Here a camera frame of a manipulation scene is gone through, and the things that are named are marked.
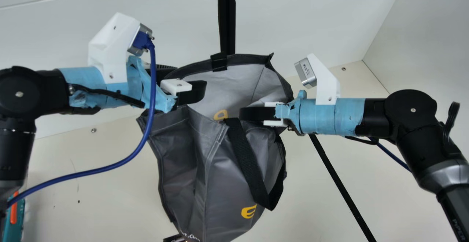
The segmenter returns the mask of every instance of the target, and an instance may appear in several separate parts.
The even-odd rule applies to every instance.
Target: white backdrop
[[[236,51],[267,55],[285,76],[311,52],[329,66],[361,60],[394,0],[237,0]],[[116,12],[154,31],[159,63],[183,66],[219,51],[217,0],[46,0],[0,8],[0,68],[87,65],[87,43]],[[38,137],[139,113],[37,121]]]
[[[364,61],[389,92],[417,89],[446,122],[461,103],[451,138],[469,157],[469,0],[396,0]]]

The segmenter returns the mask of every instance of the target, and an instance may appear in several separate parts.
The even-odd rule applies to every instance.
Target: white floor
[[[363,62],[332,72],[342,97],[388,95]],[[288,81],[295,93],[302,88],[297,77]],[[98,125],[96,133],[89,127],[37,140],[28,185],[124,158],[142,136],[134,119]],[[293,132],[282,137],[288,177],[280,203],[236,241],[365,241],[309,138]],[[434,195],[377,147],[337,136],[320,140],[377,241],[455,241]],[[42,190],[28,199],[25,242],[162,242],[177,231],[161,207],[157,184],[156,158],[146,146],[124,167]]]

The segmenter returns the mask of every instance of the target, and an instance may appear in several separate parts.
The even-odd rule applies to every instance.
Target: black cable
[[[123,95],[121,93],[116,93],[116,92],[112,92],[112,91],[108,91],[108,90],[104,90],[104,89],[90,89],[90,88],[87,88],[87,87],[85,87],[83,85],[79,85],[79,84],[70,84],[70,85],[75,90],[81,90],[81,91],[87,92],[89,94],[106,95],[106,96],[115,98],[117,100],[121,100],[123,102],[126,102],[129,105],[134,106],[134,107],[138,107],[138,108],[144,108],[145,107],[144,102],[142,102],[140,100],[137,100],[135,98],[132,98],[130,96]]]
[[[409,166],[405,162],[403,162],[400,158],[398,158],[396,155],[394,155],[391,151],[389,151],[385,146],[383,146],[380,143],[379,139],[376,138],[369,138],[370,140],[363,140],[359,139],[356,137],[350,137],[350,136],[345,136],[346,139],[354,140],[360,143],[365,143],[368,145],[376,145],[379,147],[384,153],[386,153],[391,159],[393,159],[395,162],[397,162],[399,165],[401,165],[404,169],[408,170],[410,172]]]
[[[454,126],[454,122],[456,121],[456,117],[459,112],[459,107],[460,104],[456,102],[453,102],[449,107],[448,120],[446,121],[446,124],[443,127],[443,143],[445,145],[449,144],[449,132],[451,132],[451,129]]]
[[[350,208],[350,211],[352,211],[353,216],[355,217],[355,220],[357,220],[358,225],[363,231],[363,234],[365,234],[365,237],[368,239],[369,242],[376,242],[376,239],[373,237],[372,232],[368,228],[368,225],[366,225],[365,220],[363,219],[362,215],[360,214],[360,211],[358,210],[357,206],[352,200],[352,197],[347,192],[347,189],[345,189],[345,186],[343,185],[342,181],[340,180],[339,176],[337,175],[337,172],[335,172],[334,167],[330,163],[329,159],[327,158],[327,155],[325,154],[325,151],[314,134],[310,134],[311,141],[313,142],[314,147],[318,151],[318,154],[321,157],[321,160],[323,161],[327,171],[329,172],[330,176],[334,180],[335,185],[340,191],[340,194],[344,198],[345,202],[347,203],[348,207]]]
[[[356,137],[345,136],[345,138],[353,140],[353,141],[357,141],[357,142],[360,142],[360,143],[365,143],[365,144],[368,144],[368,145],[377,145],[378,144],[377,141],[374,142],[374,141],[370,141],[370,140],[359,139],[359,138],[356,138]]]

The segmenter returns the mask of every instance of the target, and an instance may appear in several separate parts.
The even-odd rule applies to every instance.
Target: blue cable
[[[38,190],[41,190],[45,187],[48,187],[50,185],[59,183],[59,182],[64,182],[66,180],[72,180],[76,179],[78,177],[84,177],[88,175],[95,175],[101,172],[107,172],[110,170],[113,170],[115,168],[118,168],[127,162],[131,161],[134,157],[137,156],[137,154],[142,150],[142,148],[145,146],[145,143],[149,137],[150,131],[151,131],[151,126],[153,124],[153,118],[154,118],[154,113],[155,113],[155,104],[156,104],[156,54],[155,54],[155,45],[151,42],[150,39],[148,39],[148,42],[146,44],[146,47],[149,52],[150,52],[150,58],[151,58],[151,88],[150,88],[150,101],[149,101],[149,113],[148,113],[148,122],[144,130],[144,135],[142,137],[142,140],[140,141],[139,145],[137,148],[130,154],[128,157],[124,158],[123,160],[116,162],[111,165],[107,165],[105,167],[93,169],[93,170],[86,170],[84,172],[76,172],[70,175],[65,175],[62,177],[57,177],[52,180],[48,180],[46,182],[43,182],[41,184],[38,184],[34,187],[29,188],[28,190],[20,193],[13,199],[11,199],[8,202],[8,208],[18,202],[19,200],[27,197],[28,195],[37,192]]]
[[[381,143],[379,143],[377,140],[375,140],[374,138],[369,138],[371,141],[373,142],[376,142],[376,145],[382,150],[384,151],[389,157],[391,157],[391,159],[393,159],[395,162],[399,163],[402,167],[404,167],[404,169],[408,170],[409,172],[410,169],[409,167],[407,166],[407,164],[405,162],[403,162],[402,160],[400,160],[400,158],[396,157],[396,155],[394,155],[392,152],[390,152],[385,146],[383,146]]]

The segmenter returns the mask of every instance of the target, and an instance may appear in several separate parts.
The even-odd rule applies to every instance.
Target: screw
[[[72,85],[69,85],[69,92],[70,92],[70,95],[73,95],[75,93],[75,88],[73,88]]]

